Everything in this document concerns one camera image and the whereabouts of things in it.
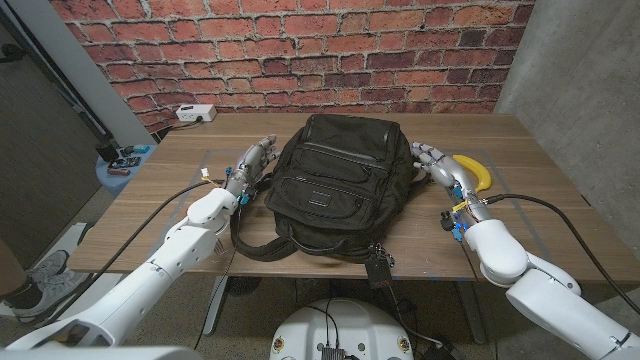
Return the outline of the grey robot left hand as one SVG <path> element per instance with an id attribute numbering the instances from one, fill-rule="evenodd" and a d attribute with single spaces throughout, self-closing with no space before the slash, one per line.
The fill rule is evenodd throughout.
<path id="1" fill-rule="evenodd" d="M 254 188 L 263 177 L 267 166 L 279 158 L 276 141 L 277 135 L 271 134 L 252 145 L 244 155 L 240 156 L 224 189 L 239 196 L 245 190 Z"/>

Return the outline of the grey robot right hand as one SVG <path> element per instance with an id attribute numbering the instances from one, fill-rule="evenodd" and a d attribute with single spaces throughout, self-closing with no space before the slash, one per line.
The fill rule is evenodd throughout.
<path id="1" fill-rule="evenodd" d="M 468 177 L 465 168 L 453 157 L 444 154 L 435 147 L 414 142 L 411 145 L 411 153 L 414 156 L 413 166 L 424 170 L 436 184 L 442 186 L 454 204 L 454 210 L 462 207 L 485 207 L 486 203 L 478 197 L 477 186 L 491 185 L 488 171 L 474 160 L 473 166 L 479 166 L 473 171 L 478 179 L 478 185 L 474 185 Z"/>

